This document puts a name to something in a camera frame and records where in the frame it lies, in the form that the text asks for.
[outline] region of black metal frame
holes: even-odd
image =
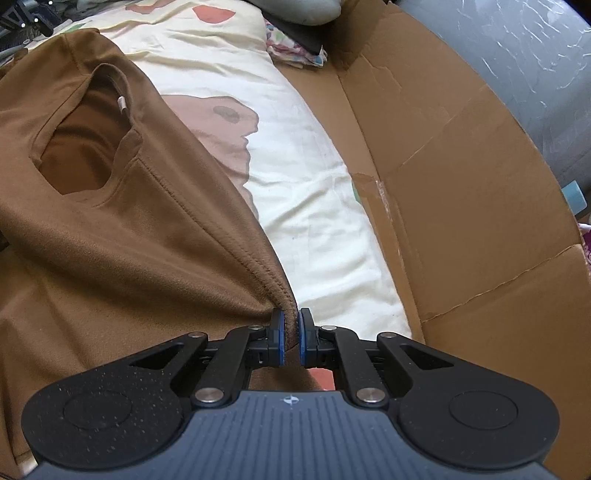
[[[33,4],[35,6],[34,10],[46,8],[45,3],[41,2],[41,0],[39,2],[35,1]],[[34,27],[46,37],[51,37],[54,25],[47,21],[45,15],[35,15],[24,0],[12,0],[10,3],[4,2],[2,8],[0,8],[0,27],[8,31],[19,31],[23,28]]]
[[[274,310],[267,327],[214,341],[193,332],[56,382],[25,406],[25,438],[39,462],[66,470],[140,465],[174,446],[196,412],[237,408],[253,370],[280,367],[283,324]],[[391,332],[369,342],[317,327],[308,309],[298,328],[302,366],[331,370],[349,405],[385,413],[426,462],[507,471],[541,463],[556,438],[556,407],[523,382]]]

